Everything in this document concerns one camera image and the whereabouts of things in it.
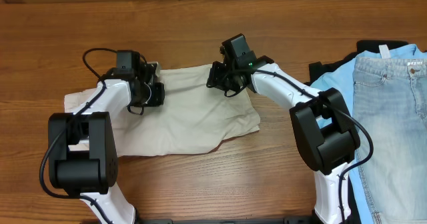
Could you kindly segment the beige shorts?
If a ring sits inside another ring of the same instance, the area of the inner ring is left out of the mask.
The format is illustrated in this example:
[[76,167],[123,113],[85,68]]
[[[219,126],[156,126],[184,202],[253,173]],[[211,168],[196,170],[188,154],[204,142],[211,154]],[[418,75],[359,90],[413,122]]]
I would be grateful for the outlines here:
[[110,114],[119,156],[208,153],[223,140],[258,131],[260,124],[246,91],[228,98],[206,86],[210,69],[202,65],[162,70],[164,103],[146,107],[143,115],[127,110],[124,81],[108,80],[107,90],[85,113]]

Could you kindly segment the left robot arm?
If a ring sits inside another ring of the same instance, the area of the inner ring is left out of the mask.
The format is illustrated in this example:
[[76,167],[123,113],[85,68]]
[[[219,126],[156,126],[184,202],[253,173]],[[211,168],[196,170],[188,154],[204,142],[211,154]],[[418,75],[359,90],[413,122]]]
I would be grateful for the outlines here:
[[137,51],[116,50],[115,67],[97,74],[95,92],[70,112],[48,120],[48,148],[39,168],[46,194],[78,199],[100,223],[141,223],[117,184],[118,156],[112,122],[124,110],[141,116],[165,99],[161,66]]

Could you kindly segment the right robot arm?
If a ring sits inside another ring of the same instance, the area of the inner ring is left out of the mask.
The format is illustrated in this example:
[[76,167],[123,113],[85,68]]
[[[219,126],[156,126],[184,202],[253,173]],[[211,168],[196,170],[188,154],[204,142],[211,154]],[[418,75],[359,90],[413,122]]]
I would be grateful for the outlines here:
[[220,53],[224,60],[213,62],[207,87],[222,90],[226,97],[248,88],[289,111],[300,157],[314,172],[313,222],[350,222],[348,172],[360,138],[342,94],[335,88],[309,87],[273,59],[256,57],[242,34],[224,41]]

